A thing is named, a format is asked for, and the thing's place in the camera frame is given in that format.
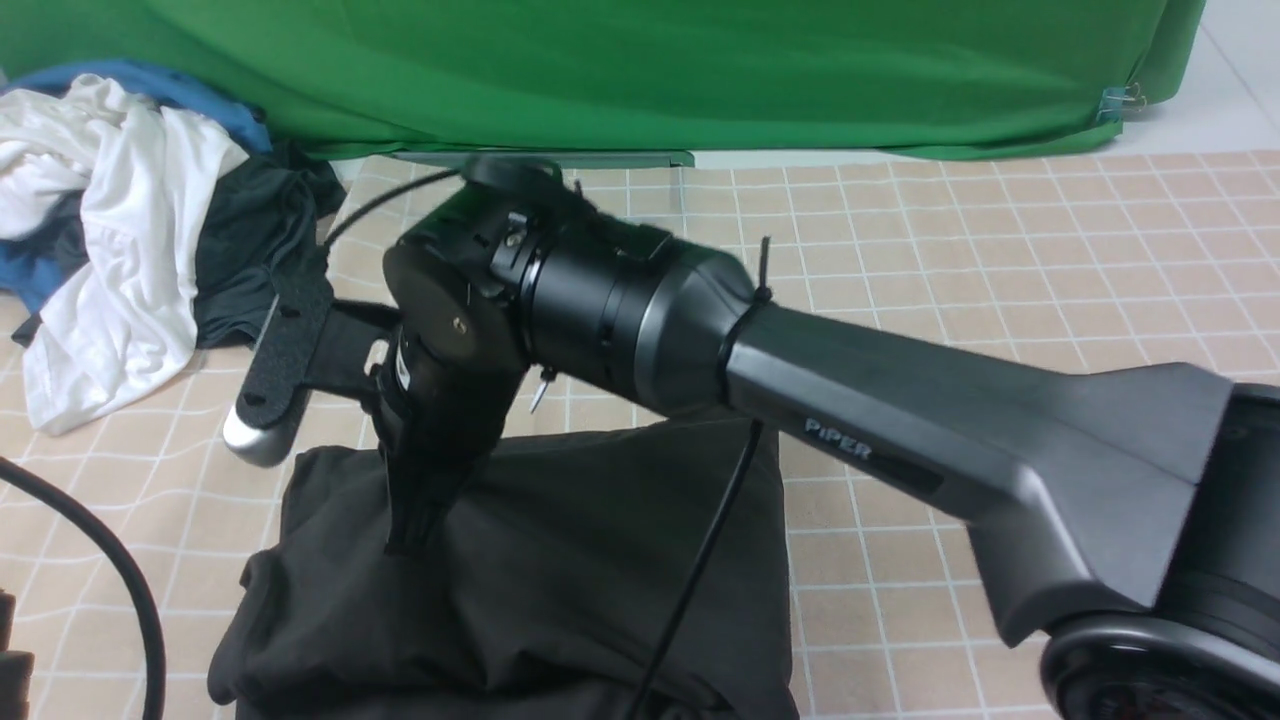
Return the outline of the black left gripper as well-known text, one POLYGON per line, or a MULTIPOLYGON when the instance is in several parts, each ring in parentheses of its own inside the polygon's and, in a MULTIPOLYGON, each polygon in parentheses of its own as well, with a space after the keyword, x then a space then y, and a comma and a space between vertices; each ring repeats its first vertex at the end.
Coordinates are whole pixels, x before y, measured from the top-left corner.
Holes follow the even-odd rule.
POLYGON ((1 591, 1 719, 29 716, 29 684, 35 671, 31 652, 12 650, 12 630, 17 600, 1 591))

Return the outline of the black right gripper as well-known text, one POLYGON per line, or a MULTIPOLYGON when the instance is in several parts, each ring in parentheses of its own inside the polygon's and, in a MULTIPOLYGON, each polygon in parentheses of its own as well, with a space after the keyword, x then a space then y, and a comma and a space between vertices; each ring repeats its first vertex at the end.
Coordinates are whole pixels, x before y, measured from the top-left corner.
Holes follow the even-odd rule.
POLYGON ((428 551, 497 447, 527 372, 518 355, 445 360, 408 331, 396 333, 371 414, 387 474, 387 553, 428 551))

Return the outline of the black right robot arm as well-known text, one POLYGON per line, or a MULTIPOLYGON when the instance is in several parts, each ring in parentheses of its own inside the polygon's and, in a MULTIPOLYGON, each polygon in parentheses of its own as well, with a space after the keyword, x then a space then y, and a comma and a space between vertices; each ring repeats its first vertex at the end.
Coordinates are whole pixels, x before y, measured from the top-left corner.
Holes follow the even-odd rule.
POLYGON ((484 454, 527 369, 773 427, 966 525, 1065 719, 1277 716, 1277 388, 1188 363, 1068 374, 782 307, 765 277, 479 156, 385 252, 385 378, 484 454))

